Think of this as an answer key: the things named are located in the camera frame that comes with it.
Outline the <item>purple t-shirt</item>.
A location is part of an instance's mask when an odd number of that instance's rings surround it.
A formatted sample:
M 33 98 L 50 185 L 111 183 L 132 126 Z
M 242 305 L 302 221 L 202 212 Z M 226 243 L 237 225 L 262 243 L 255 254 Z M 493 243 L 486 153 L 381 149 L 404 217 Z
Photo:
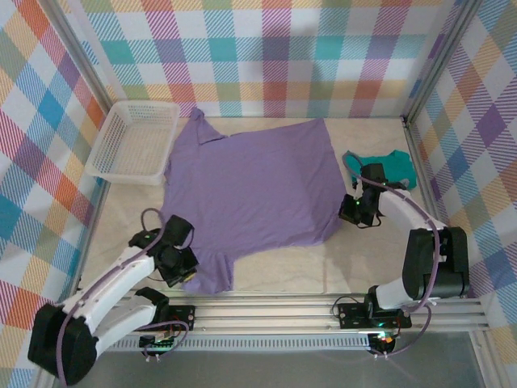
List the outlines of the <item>purple t-shirt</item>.
M 226 136 L 198 108 L 174 142 L 162 214 L 194 227 L 190 293 L 233 287 L 235 262 L 325 242 L 341 226 L 345 184 L 322 119 Z

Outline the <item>folded teal t-shirt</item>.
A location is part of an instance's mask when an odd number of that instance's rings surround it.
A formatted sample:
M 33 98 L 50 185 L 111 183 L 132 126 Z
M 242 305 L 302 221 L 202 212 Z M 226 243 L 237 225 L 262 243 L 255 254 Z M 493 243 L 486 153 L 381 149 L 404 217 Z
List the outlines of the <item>folded teal t-shirt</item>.
M 348 151 L 347 154 L 343 155 L 343 163 L 347 164 L 358 175 L 361 167 L 371 163 L 380 163 L 389 182 L 403 183 L 408 190 L 413 190 L 417 186 L 417 175 L 410 156 L 401 150 L 394 150 L 390 154 L 382 156 L 359 156 L 358 158 L 351 156 L 350 151 Z

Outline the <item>white plastic mesh basket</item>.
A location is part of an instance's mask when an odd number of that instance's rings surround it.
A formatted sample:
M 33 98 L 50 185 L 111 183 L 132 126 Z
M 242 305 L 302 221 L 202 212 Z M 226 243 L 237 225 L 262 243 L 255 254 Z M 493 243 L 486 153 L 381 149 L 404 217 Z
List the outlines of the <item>white plastic mesh basket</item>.
M 85 172 L 109 183 L 158 186 L 174 143 L 179 114 L 176 103 L 115 103 L 95 139 Z

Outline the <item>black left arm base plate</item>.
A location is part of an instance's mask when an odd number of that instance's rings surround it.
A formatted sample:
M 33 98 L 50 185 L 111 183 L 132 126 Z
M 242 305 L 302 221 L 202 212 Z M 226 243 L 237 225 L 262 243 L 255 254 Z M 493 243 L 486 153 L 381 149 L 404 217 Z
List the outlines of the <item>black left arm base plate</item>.
M 195 325 L 195 306 L 193 305 L 168 305 L 167 310 L 163 309 L 158 318 L 151 323 L 138 327 L 135 331 L 189 331 Z

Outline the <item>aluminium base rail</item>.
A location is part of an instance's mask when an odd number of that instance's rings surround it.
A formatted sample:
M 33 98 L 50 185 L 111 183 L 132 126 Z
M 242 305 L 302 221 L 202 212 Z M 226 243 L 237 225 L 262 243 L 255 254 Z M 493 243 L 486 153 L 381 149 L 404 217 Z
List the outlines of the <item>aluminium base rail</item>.
M 339 320 L 330 309 L 338 297 L 349 303 L 344 295 L 288 293 L 221 293 L 189 295 L 179 289 L 162 290 L 171 305 L 195 306 L 195 333 L 206 335 L 267 335 L 336 332 Z M 423 308 L 407 314 L 412 327 L 418 331 L 427 319 Z M 378 332 L 379 329 L 345 329 L 349 332 Z

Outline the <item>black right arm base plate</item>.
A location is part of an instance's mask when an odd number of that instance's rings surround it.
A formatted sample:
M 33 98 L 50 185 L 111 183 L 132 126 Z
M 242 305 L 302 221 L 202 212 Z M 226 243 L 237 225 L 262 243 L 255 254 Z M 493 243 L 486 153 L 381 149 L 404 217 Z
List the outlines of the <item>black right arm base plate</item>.
M 338 320 L 341 329 L 407 329 L 412 327 L 410 317 L 402 310 L 373 310 L 364 304 L 338 304 Z

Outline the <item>aluminium corner post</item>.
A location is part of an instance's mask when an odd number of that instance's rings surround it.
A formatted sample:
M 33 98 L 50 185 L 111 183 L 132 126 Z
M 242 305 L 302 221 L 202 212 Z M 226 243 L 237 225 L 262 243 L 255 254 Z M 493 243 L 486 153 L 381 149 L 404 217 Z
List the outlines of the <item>aluminium corner post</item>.
M 100 108 L 104 113 L 108 114 L 112 106 L 112 101 L 99 76 L 95 72 L 94 66 L 86 55 L 80 40 L 76 37 L 72 27 L 69 25 L 69 22 L 65 17 L 65 13 L 59 6 L 58 1 L 37 0 L 37 2 L 63 41 L 63 44 L 68 50 L 74 64 L 77 66 L 79 72 L 92 90 L 92 94 L 98 100 Z
M 411 123 L 421 112 L 433 88 L 452 58 L 483 0 L 443 0 L 433 19 L 416 62 L 411 89 L 401 111 L 404 123 Z

